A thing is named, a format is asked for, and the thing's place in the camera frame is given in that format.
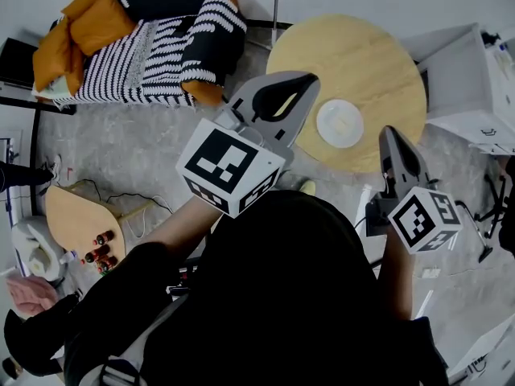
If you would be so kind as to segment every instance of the shoe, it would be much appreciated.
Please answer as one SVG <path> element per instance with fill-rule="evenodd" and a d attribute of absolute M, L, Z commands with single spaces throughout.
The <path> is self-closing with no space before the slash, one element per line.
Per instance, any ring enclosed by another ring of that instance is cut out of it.
<path fill-rule="evenodd" d="M 57 154 L 54 157 L 54 162 L 50 165 L 52 180 L 56 183 L 59 182 L 61 179 L 61 166 L 62 165 L 63 165 L 63 160 L 61 159 L 60 154 Z"/>
<path fill-rule="evenodd" d="M 314 196 L 316 191 L 316 183 L 313 180 L 306 180 L 300 187 L 299 191 L 309 196 Z"/>

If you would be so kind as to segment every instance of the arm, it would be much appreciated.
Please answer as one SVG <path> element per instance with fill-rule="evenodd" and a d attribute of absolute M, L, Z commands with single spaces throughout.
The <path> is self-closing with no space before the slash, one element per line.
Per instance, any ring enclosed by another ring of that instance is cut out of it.
<path fill-rule="evenodd" d="M 174 257 L 183 261 L 195 250 L 221 215 L 210 204 L 192 197 L 142 243 L 163 243 Z"/>
<path fill-rule="evenodd" d="M 383 302 L 392 317 L 411 320 L 415 256 L 408 253 L 392 227 L 386 236 L 385 254 L 379 273 Z"/>

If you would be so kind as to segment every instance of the table leg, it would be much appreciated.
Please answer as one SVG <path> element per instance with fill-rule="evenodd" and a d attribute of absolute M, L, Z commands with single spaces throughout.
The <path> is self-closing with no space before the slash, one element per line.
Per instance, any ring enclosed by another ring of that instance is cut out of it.
<path fill-rule="evenodd" d="M 71 186 L 66 186 L 66 187 L 62 187 L 62 189 L 65 189 L 67 191 L 73 191 L 75 189 L 77 189 L 79 186 L 82 186 L 83 184 L 86 184 L 86 181 L 85 180 L 80 180 L 76 183 L 73 183 Z"/>
<path fill-rule="evenodd" d="M 125 214 L 125 215 L 122 215 L 120 217 L 117 218 L 118 220 L 118 223 L 119 224 L 122 224 L 123 221 L 125 220 L 128 220 L 130 219 L 131 217 L 134 217 L 136 216 L 138 213 L 144 211 L 145 209 L 149 208 L 150 206 L 153 206 L 155 205 L 155 201 L 154 200 L 148 200 L 145 204 L 142 204 L 141 206 L 139 207 L 136 207 L 134 210 L 131 210 L 129 211 L 129 213 Z"/>

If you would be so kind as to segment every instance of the black chair leg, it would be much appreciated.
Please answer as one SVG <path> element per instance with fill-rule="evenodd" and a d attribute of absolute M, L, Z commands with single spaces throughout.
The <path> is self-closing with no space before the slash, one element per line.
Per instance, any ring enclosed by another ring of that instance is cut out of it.
<path fill-rule="evenodd" d="M 479 213 L 476 213 L 476 215 L 474 216 L 474 220 L 476 222 L 484 222 L 486 219 L 494 216 L 496 214 L 496 208 L 494 207 L 491 211 L 489 211 L 486 215 L 484 216 L 480 216 Z"/>
<path fill-rule="evenodd" d="M 493 196 L 493 208 L 488 213 L 486 213 L 484 216 L 480 216 L 479 213 L 476 213 L 474 216 L 474 220 L 478 222 L 483 222 L 486 219 L 493 217 L 492 224 L 490 226 L 490 230 L 484 234 L 484 237 L 487 239 L 491 239 L 493 236 L 493 233 L 496 229 L 497 223 L 499 223 L 501 220 L 499 217 L 501 215 L 504 215 L 505 208 L 503 207 L 503 202 L 505 201 L 505 188 L 506 188 L 506 178 L 504 176 L 501 176 L 499 180 L 502 182 L 501 184 L 501 190 L 499 192 L 499 195 L 496 192 L 496 188 L 493 184 L 492 179 L 488 175 L 484 175 L 484 181 L 488 183 L 490 187 L 490 191 L 492 192 Z"/>

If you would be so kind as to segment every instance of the white plate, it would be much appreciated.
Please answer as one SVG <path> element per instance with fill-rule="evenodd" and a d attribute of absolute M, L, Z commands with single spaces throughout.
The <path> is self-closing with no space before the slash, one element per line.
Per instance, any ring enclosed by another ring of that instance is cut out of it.
<path fill-rule="evenodd" d="M 360 110 L 348 101 L 330 100 L 320 107 L 316 128 L 323 140 L 337 149 L 354 146 L 363 136 Z"/>

